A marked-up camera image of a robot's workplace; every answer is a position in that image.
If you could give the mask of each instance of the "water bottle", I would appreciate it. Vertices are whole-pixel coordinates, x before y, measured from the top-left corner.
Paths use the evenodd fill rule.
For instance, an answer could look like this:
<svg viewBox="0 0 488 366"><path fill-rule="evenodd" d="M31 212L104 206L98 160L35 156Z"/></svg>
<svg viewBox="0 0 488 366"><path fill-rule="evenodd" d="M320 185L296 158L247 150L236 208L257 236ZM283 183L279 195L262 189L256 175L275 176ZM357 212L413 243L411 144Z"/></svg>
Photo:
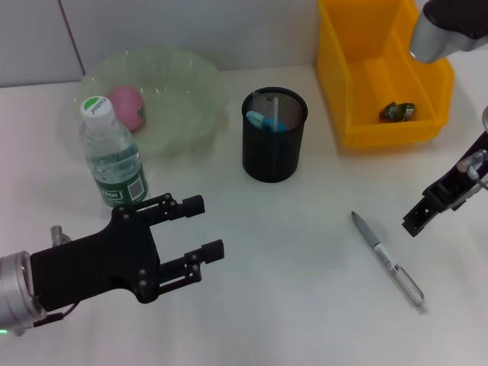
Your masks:
<svg viewBox="0 0 488 366"><path fill-rule="evenodd" d="M141 202L147 196L143 164L132 134L115 117L106 97L91 97L82 103L86 123L85 158L104 202Z"/></svg>

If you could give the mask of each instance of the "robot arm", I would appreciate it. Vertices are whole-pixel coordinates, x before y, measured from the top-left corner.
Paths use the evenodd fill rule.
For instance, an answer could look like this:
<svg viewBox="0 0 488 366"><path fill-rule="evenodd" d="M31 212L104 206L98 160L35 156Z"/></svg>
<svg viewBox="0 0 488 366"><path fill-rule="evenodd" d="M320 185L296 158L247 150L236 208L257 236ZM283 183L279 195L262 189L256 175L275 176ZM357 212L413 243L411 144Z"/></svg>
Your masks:
<svg viewBox="0 0 488 366"><path fill-rule="evenodd" d="M150 227L204 211L201 196L178 204L165 194L114 208L110 223L97 234L57 245L63 240L57 230L53 248L0 258L0 329L20 336L27 328L63 318L48 311L118 288L150 303L201 281L201 263L224 257L222 241L161 263Z"/></svg>
<svg viewBox="0 0 488 366"><path fill-rule="evenodd" d="M425 4L417 21L410 53L420 62L432 63L459 50L471 51L488 43L487 0L431 0ZM488 127L488 109L483 115ZM437 214L457 210L481 187L470 177L466 164L476 166L477 175L488 174L488 166L475 159L488 150L488 133L480 138L438 181L427 187L424 198L403 218L403 226L412 235L419 234Z"/></svg>

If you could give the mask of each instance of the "black mesh pen holder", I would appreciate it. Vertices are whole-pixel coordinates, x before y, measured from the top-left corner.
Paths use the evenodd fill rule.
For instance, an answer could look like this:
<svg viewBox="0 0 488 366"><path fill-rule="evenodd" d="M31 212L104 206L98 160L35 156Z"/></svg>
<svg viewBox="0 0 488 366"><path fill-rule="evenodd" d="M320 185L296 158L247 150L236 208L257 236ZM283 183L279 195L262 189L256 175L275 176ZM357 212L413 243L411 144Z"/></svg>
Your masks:
<svg viewBox="0 0 488 366"><path fill-rule="evenodd" d="M242 104L242 166L258 181L277 183L298 167L305 101L294 91L270 87L250 94Z"/></svg>

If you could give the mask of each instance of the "green bottle label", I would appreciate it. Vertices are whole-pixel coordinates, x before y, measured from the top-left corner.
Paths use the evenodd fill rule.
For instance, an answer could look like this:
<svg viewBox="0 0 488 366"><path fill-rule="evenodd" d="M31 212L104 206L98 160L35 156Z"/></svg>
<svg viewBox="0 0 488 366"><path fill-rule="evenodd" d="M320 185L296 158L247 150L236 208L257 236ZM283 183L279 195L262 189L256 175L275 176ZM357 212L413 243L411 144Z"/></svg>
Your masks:
<svg viewBox="0 0 488 366"><path fill-rule="evenodd" d="M95 179L95 183L104 202L110 207L141 202L147 196L147 181L142 166L137 174L125 182L110 184Z"/></svg>

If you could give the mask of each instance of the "clear plastic bowl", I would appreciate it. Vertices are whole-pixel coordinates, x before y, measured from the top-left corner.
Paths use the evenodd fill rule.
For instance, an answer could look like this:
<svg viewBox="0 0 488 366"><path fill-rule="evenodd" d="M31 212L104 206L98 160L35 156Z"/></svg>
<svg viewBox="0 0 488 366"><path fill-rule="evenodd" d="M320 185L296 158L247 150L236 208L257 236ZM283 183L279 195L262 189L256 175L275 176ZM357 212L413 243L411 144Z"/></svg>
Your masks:
<svg viewBox="0 0 488 366"><path fill-rule="evenodd" d="M117 86L140 91L146 123L134 133L143 157L181 151L215 131L228 102L217 68L187 50L150 47L104 59L80 83L75 115L92 95Z"/></svg>

